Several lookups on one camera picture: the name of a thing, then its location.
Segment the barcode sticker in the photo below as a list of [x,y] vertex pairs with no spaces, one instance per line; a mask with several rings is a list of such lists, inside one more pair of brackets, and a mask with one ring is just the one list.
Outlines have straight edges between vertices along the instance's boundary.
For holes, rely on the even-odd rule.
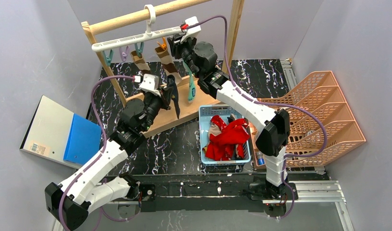
[[37,143],[37,142],[30,142],[30,151],[36,153],[36,154],[40,154],[40,155],[44,155],[44,156],[48,156],[49,155],[49,148]]
[[31,146],[31,150],[32,150],[33,152],[36,152],[36,151],[37,151],[37,147],[38,147],[38,144],[33,143],[33,146]]

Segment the blue basket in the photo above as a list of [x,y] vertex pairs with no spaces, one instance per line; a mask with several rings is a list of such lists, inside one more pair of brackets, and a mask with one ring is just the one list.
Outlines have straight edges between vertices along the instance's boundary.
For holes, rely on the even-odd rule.
[[202,163],[204,166],[234,166],[234,165],[245,165],[251,161],[250,146],[248,141],[245,142],[244,148],[244,159],[243,160],[227,160],[227,161],[215,161],[207,158],[203,152],[203,147],[205,147],[208,142],[208,130],[211,125],[211,118],[215,115],[219,115],[223,121],[227,123],[227,117],[234,114],[237,119],[244,118],[240,113],[234,110],[228,105],[202,105],[199,108],[199,125],[200,125],[200,151]]

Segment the laundry basket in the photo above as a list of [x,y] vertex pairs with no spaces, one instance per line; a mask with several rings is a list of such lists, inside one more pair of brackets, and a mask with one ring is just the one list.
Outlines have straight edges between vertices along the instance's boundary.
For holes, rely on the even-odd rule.
[[[326,128],[328,136],[326,149],[313,157],[295,157],[287,160],[287,167],[325,166],[366,142],[331,71],[312,72],[281,98],[259,100],[301,107],[319,118]],[[287,110],[290,115],[291,134],[286,152],[308,154],[319,150],[323,144],[323,133],[319,125],[301,111]],[[254,139],[256,129],[252,124],[250,124],[250,130]],[[258,152],[255,142],[252,143],[254,153]],[[254,166],[265,168],[265,164],[258,164],[255,155]]]
[[240,170],[239,166],[243,166],[251,161],[251,152],[249,142],[245,142],[244,159],[243,160],[228,160],[228,161],[215,161],[207,158],[202,150],[208,144],[208,130],[210,128],[210,120],[213,116],[219,115],[223,121],[228,121],[227,117],[234,114],[237,119],[244,118],[239,112],[226,104],[217,105],[202,105],[199,108],[199,126],[200,126],[200,155],[202,164],[206,167],[207,172],[213,170]]

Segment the wooden rod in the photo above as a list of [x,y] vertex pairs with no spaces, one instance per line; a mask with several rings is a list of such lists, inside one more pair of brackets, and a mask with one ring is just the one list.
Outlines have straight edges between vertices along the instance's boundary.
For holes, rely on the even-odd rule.
[[[238,27],[240,26],[240,19],[241,19],[243,7],[244,7],[244,0],[233,0],[233,7],[231,9],[230,27],[228,29],[228,38],[227,38],[227,56],[228,56],[228,65],[230,66],[231,66],[231,61],[233,60],[234,47],[235,47],[235,42],[237,40]],[[228,74],[227,66],[225,62],[223,62],[223,68],[221,70]]]
[[[89,29],[88,22],[82,22],[81,25],[82,25],[82,28],[85,32],[85,35],[87,36],[89,42],[91,43],[91,45],[94,43],[97,43],[97,40],[95,39],[94,35],[92,34],[92,32]],[[97,52],[96,54],[102,64],[102,67],[104,68],[107,76],[114,76],[112,69],[106,64],[105,58],[102,55],[102,52]],[[118,81],[116,81],[116,79],[111,79],[111,83],[112,83],[116,93],[118,94],[119,98],[121,99],[122,105],[125,107],[126,99],[125,99],[125,94],[121,89],[121,86],[119,85]]]
[[[164,15],[190,6],[195,6],[211,0],[176,0],[162,5],[155,6],[156,16]],[[141,10],[134,13],[126,14],[117,18],[109,19],[100,23],[90,25],[90,30],[93,35],[102,34],[111,30],[121,28],[123,26],[131,25],[143,20],[150,19],[149,10]]]

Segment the red cloth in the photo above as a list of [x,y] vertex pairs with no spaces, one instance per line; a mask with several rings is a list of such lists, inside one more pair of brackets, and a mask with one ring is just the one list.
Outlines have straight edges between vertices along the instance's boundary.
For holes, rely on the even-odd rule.
[[231,160],[235,145],[237,146],[237,155],[244,158],[244,149],[242,145],[249,139],[249,135],[245,130],[248,126],[245,119],[236,119],[230,124],[226,124],[220,116],[215,115],[211,122],[216,124],[221,134],[210,135],[210,143],[207,146],[206,157],[215,161]]

